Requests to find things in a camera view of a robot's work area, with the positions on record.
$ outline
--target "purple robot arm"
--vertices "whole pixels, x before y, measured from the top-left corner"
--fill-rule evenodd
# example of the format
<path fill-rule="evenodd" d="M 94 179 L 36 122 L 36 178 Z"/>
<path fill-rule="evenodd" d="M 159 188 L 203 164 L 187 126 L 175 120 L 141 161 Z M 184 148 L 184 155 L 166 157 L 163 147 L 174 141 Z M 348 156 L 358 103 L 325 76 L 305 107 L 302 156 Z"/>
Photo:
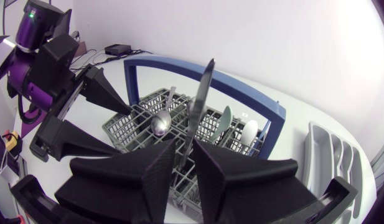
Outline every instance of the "purple robot arm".
<path fill-rule="evenodd" d="M 74 99 L 87 101 L 122 114 L 131 110 L 108 83 L 103 69 L 89 65 L 77 76 L 69 67 L 78 42 L 66 30 L 57 29 L 65 15 L 60 9 L 38 0 L 28 0 L 16 43 L 0 37 L 0 79 L 7 74 L 10 97 L 18 96 L 21 136 L 42 122 L 30 149 L 46 161 L 66 155 L 107 156 L 119 153 L 78 127 L 64 120 Z M 22 98 L 31 102 L 23 112 Z"/>

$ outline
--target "dishwasher rack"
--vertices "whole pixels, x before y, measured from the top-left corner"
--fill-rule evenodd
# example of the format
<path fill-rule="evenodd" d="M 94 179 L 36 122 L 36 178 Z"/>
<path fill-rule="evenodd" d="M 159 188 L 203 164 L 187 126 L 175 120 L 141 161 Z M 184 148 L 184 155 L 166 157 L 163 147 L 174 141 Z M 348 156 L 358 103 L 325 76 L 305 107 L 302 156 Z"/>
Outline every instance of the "dishwasher rack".
<path fill-rule="evenodd" d="M 168 139 L 175 139 L 176 158 L 172 170 L 172 183 L 169 189 L 168 202 L 195 221 L 203 222 L 193 154 L 190 154 L 184 169 L 180 172 L 176 169 L 183 156 L 182 148 L 185 143 L 189 123 L 189 118 L 186 115 L 186 105 L 190 97 L 177 93 L 172 97 L 169 106 L 172 125 L 165 135 L 155 136 L 150 127 L 154 114 L 165 108 L 168 95 L 169 90 L 165 88 L 155 91 L 142 98 L 139 105 L 133 105 L 129 116 L 116 114 L 102 128 L 109 136 L 113 145 L 122 153 L 132 152 Z M 195 137 L 201 141 L 207 141 L 218 128 L 218 121 L 221 115 L 221 112 L 207 107 L 207 113 L 200 122 Z M 263 140 L 259 140 L 258 136 L 261 134 L 261 131 L 258 131 L 251 145 L 242 144 L 240 136 L 244 125 L 245 123 L 241 122 L 240 118 L 233 118 L 230 128 L 222 133 L 213 144 L 244 155 L 248 155 L 250 151 L 253 151 L 252 156 L 258 157 L 265 137 Z"/>
<path fill-rule="evenodd" d="M 183 156 L 182 147 L 185 143 L 187 127 L 189 125 L 186 105 L 190 97 L 178 93 L 174 94 L 169 106 L 172 118 L 171 128 L 165 135 L 155 136 L 150 128 L 151 119 L 154 114 L 165 108 L 169 90 L 163 88 L 144 98 L 140 98 L 136 66 L 159 68 L 185 75 L 197 81 L 201 79 L 204 67 L 155 55 L 137 55 L 126 59 L 124 61 L 124 69 L 128 100 L 132 112 L 129 116 L 116 114 L 103 125 L 103 129 L 108 134 L 115 148 L 123 153 L 135 151 L 168 139 L 175 139 L 176 157 L 172 171 L 168 203 L 201 223 L 203 222 L 202 209 L 193 153 L 189 155 L 185 167 L 180 172 L 176 169 Z M 218 71 L 213 73 L 211 87 L 249 106 L 271 122 L 271 126 L 268 132 L 265 133 L 263 140 L 258 140 L 258 136 L 261 133 L 259 131 L 254 143 L 246 146 L 244 151 L 240 151 L 243 148 L 243 145 L 240 143 L 240 137 L 245 123 L 240 118 L 233 118 L 230 128 L 222 133 L 213 144 L 245 155 L 248 155 L 252 150 L 253 157 L 267 159 L 283 127 L 286 110 L 278 102 L 273 101 L 258 90 Z M 207 113 L 202 118 L 195 137 L 199 140 L 207 141 L 218 128 L 218 120 L 221 115 L 221 112 L 207 107 Z"/>

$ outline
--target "blue rack frame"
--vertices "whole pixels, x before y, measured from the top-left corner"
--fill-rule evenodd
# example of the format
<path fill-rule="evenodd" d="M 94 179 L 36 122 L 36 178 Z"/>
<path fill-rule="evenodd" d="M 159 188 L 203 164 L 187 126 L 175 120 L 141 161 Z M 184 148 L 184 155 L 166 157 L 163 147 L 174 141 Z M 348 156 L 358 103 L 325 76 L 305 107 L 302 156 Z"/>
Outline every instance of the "blue rack frame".
<path fill-rule="evenodd" d="M 136 66 L 152 67 L 178 73 L 200 81 L 205 67 L 178 59 L 156 55 L 136 55 L 124 60 L 125 80 L 130 105 L 139 103 Z M 214 71 L 211 87 L 238 100 L 271 121 L 271 126 L 262 145 L 260 159 L 271 154 L 286 120 L 286 109 L 260 91 L 222 72 Z"/>

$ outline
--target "spoon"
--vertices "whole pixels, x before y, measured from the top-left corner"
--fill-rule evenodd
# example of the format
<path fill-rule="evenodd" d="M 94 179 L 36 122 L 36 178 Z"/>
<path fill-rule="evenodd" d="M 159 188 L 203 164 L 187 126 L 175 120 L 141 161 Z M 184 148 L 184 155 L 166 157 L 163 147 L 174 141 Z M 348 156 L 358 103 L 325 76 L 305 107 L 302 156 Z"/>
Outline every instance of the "spoon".
<path fill-rule="evenodd" d="M 253 143 L 256 134 L 258 133 L 258 123 L 255 120 L 251 120 L 246 123 L 241 131 L 240 144 L 242 145 L 241 151 L 245 151 Z"/>
<path fill-rule="evenodd" d="M 167 105 L 164 110 L 157 112 L 151 122 L 151 128 L 153 134 L 156 136 L 163 136 L 171 127 L 171 115 L 168 112 L 168 107 L 171 103 L 171 99 L 174 96 L 176 87 L 172 86 L 167 98 Z"/>
<path fill-rule="evenodd" d="M 217 140 L 217 138 L 224 132 L 226 131 L 227 129 L 229 129 L 230 127 L 230 124 L 232 123 L 232 118 L 233 118 L 233 115 L 232 115 L 232 109 L 230 109 L 229 106 L 227 106 L 225 108 L 225 110 L 223 111 L 223 114 L 220 118 L 220 122 L 219 122 L 219 126 L 217 128 L 217 130 L 215 130 L 215 132 L 211 135 L 211 137 L 208 139 L 208 142 L 209 143 L 213 143 L 215 142 L 215 140 Z"/>

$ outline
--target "knife blade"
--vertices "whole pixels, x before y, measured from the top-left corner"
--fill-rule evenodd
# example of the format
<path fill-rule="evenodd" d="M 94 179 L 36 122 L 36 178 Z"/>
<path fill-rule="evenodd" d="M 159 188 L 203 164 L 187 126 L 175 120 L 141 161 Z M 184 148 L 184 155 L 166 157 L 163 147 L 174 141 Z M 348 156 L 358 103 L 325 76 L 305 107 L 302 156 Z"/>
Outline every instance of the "knife blade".
<path fill-rule="evenodd" d="M 184 155 L 180 160 L 178 170 L 182 170 L 186 164 L 187 158 L 190 154 L 190 150 L 192 149 L 192 140 L 196 135 L 197 129 L 199 128 L 199 121 L 203 116 L 203 108 L 205 105 L 205 100 L 207 99 L 208 90 L 210 88 L 212 75 L 214 71 L 215 60 L 214 58 L 208 63 L 207 67 L 204 70 L 202 78 L 200 79 L 199 89 L 196 94 L 196 101 L 194 103 L 193 109 L 190 115 L 190 124 L 186 134 L 186 142 L 182 149 Z"/>

